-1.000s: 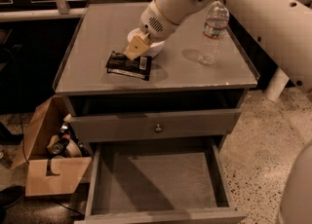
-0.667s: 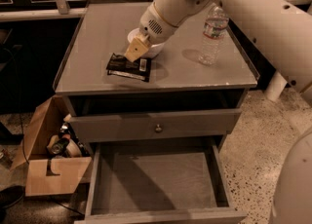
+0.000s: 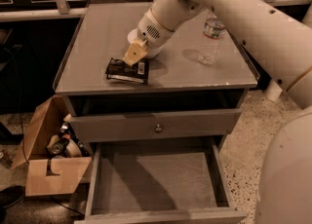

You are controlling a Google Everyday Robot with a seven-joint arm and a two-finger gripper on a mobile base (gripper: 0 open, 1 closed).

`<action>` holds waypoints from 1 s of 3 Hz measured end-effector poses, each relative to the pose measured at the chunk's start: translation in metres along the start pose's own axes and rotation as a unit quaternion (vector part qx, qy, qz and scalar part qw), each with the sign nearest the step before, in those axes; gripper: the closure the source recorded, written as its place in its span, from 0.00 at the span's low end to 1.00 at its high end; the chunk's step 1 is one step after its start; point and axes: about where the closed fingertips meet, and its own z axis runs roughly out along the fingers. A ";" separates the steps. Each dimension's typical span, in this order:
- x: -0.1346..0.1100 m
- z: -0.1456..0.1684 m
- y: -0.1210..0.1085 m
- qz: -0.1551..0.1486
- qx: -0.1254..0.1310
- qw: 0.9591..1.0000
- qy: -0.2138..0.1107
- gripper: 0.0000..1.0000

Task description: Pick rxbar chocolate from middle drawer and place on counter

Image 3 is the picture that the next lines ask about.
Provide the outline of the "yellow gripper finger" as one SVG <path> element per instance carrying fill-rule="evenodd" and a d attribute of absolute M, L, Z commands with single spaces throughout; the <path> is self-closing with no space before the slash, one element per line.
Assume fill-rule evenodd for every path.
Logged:
<path fill-rule="evenodd" d="M 146 45 L 146 40 L 135 39 L 134 42 L 127 49 L 123 61 L 129 65 L 133 66 L 135 63 L 143 59 L 148 53 L 148 47 Z"/>

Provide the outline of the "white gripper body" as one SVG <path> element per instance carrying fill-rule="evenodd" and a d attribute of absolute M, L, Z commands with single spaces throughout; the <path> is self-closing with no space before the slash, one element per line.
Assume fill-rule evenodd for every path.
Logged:
<path fill-rule="evenodd" d="M 154 18 L 151 9 L 144 14 L 137 26 L 137 37 L 145 41 L 149 49 L 163 46 L 173 34 Z"/>

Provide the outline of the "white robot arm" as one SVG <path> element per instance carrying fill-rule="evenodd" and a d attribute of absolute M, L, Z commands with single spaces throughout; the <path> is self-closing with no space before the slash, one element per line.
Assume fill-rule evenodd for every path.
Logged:
<path fill-rule="evenodd" d="M 261 0 L 156 0 L 123 60 L 137 63 L 203 8 L 216 14 L 301 109 L 267 149 L 255 224 L 312 224 L 312 28 Z"/>

